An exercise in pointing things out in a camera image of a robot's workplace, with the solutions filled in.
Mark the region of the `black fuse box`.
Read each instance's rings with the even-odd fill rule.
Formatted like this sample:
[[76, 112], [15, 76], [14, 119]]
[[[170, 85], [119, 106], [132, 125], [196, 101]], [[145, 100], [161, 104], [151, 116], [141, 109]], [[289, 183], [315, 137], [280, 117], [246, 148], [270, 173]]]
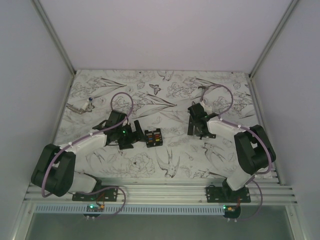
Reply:
[[163, 145], [163, 136], [160, 128], [156, 130], [145, 130], [146, 147], [154, 148]]

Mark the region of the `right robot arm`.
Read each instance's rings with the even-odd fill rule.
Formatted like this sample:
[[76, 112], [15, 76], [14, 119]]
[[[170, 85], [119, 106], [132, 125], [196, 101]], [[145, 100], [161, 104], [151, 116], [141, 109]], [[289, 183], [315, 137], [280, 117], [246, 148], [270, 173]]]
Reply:
[[262, 169], [269, 172], [276, 154], [261, 125], [236, 125], [216, 113], [208, 114], [200, 103], [190, 106], [187, 112], [189, 124], [200, 138], [218, 135], [235, 144], [239, 166], [222, 183], [221, 195], [226, 202], [234, 202]]

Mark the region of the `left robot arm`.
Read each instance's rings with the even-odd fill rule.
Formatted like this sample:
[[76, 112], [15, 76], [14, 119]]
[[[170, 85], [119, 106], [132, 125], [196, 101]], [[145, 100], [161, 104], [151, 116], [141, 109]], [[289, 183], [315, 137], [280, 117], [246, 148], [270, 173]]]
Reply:
[[140, 122], [133, 123], [131, 127], [127, 114], [112, 110], [109, 118], [94, 126], [88, 135], [63, 145], [46, 145], [31, 175], [31, 183], [41, 188], [44, 198], [80, 193], [91, 201], [98, 200], [102, 195], [98, 178], [78, 170], [76, 163], [113, 142], [125, 150], [144, 141]]

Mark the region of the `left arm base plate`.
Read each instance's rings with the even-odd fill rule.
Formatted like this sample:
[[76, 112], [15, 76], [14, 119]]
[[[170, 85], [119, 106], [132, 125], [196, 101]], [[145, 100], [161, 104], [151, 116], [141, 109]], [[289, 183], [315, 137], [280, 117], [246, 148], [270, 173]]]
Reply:
[[114, 186], [98, 186], [90, 193], [76, 192], [72, 195], [74, 202], [115, 202], [118, 197], [118, 189]]

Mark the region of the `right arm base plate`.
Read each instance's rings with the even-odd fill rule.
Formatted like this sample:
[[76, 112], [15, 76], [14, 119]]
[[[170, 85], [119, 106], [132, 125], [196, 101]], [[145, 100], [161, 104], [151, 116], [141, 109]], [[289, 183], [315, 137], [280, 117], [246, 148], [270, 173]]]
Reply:
[[248, 187], [242, 187], [237, 191], [226, 186], [209, 185], [205, 188], [206, 199], [208, 203], [250, 203], [251, 196]]

